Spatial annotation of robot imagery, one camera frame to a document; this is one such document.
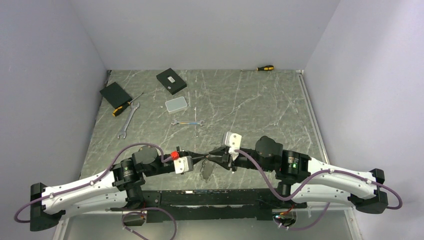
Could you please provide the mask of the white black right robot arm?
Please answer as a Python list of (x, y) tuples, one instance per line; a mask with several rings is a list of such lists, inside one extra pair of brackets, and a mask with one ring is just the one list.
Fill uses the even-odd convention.
[(367, 214), (381, 214), (389, 207), (382, 191), (384, 172), (347, 170), (319, 161), (307, 154), (286, 150), (283, 144), (262, 136), (253, 149), (241, 148), (241, 136), (224, 140), (208, 153), (212, 162), (231, 171), (257, 170), (276, 203), (287, 208), (307, 202), (338, 203)]

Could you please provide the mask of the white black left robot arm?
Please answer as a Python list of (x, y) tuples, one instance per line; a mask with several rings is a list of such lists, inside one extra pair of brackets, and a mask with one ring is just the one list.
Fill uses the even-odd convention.
[(154, 207), (154, 198), (142, 191), (146, 177), (190, 172), (206, 156), (180, 149), (161, 155), (156, 147), (145, 145), (93, 176), (57, 186), (35, 183), (30, 195), (30, 231), (44, 231), (61, 220), (97, 210)]

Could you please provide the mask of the metal oval key organizer plate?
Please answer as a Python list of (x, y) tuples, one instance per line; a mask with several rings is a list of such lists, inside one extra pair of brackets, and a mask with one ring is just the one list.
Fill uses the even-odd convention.
[(200, 167), (200, 178), (204, 182), (208, 182), (214, 172), (216, 164), (207, 159), (203, 160)]

